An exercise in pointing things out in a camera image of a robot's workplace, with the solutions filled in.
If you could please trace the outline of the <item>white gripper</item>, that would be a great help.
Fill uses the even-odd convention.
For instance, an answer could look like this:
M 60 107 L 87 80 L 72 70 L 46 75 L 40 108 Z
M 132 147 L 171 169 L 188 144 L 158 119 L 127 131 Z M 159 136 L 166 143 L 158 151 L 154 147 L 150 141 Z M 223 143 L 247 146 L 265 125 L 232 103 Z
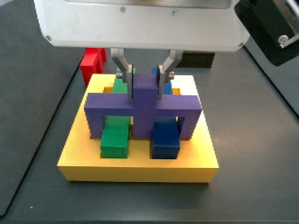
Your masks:
M 134 66 L 123 48 L 171 50 L 156 68 L 158 99 L 183 51 L 235 52 L 248 32 L 239 0 L 34 0 L 42 35 L 54 46 L 108 47 L 134 99 Z

